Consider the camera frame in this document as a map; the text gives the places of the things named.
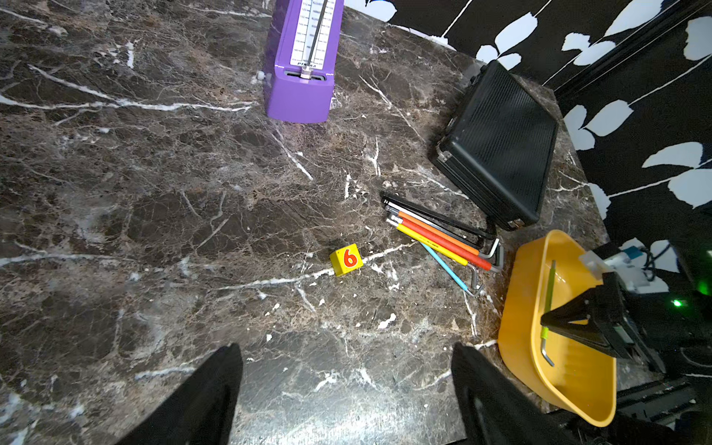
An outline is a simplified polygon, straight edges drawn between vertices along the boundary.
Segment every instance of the black cable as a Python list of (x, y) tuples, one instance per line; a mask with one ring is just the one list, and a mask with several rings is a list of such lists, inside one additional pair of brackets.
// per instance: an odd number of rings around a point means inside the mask
[(645, 274), (645, 278), (647, 278), (648, 281), (653, 281), (655, 280), (656, 277), (656, 269), (655, 269), (655, 260), (660, 258), (665, 254), (665, 252), (668, 251), (672, 247), (672, 244), (668, 242), (668, 245), (665, 246), (663, 250), (660, 251), (657, 255), (653, 256), (653, 253), (650, 251), (650, 249), (646, 247), (641, 247), (640, 250), (643, 251), (646, 255), (645, 259), (645, 266), (643, 266), (643, 273)]
[(685, 348), (684, 348), (684, 347), (680, 347), (680, 355), (682, 355), (682, 357), (683, 357), (685, 360), (687, 360), (688, 363), (691, 363), (692, 365), (699, 366), (699, 367), (712, 367), (712, 365), (705, 365), (705, 364), (703, 364), (703, 363), (696, 362), (696, 361), (692, 360), (690, 357), (688, 357), (688, 356), (685, 354)]
[(665, 246), (665, 248), (664, 248), (662, 251), (660, 251), (660, 253), (658, 253), (657, 255), (655, 255), (655, 256), (653, 257), (653, 261), (655, 261), (656, 259), (658, 259), (658, 258), (660, 258), (661, 256), (663, 256), (663, 253), (667, 252), (668, 249), (670, 249), (671, 247), (672, 247), (672, 244), (668, 243), (668, 245)]
[(643, 266), (643, 274), (648, 281), (655, 280), (655, 258), (653, 253), (647, 247), (641, 247), (640, 250), (645, 253), (645, 265)]

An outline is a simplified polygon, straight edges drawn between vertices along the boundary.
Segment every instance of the dark marble surface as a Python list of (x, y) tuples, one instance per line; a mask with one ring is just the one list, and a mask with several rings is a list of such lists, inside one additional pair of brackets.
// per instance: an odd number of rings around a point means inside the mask
[[(473, 61), (346, 11), (329, 121), (276, 122), (256, 78), (269, 0), (188, 1), (1, 4), (6, 442), (111, 443), (230, 342), (233, 444), (463, 438), (451, 346), (486, 343), (513, 379), (491, 340), (516, 249), (607, 238), (569, 137), (540, 223), (503, 234), (505, 273), (465, 301), (378, 196), (483, 224), (426, 157)], [(367, 264), (331, 276), (352, 242)]]

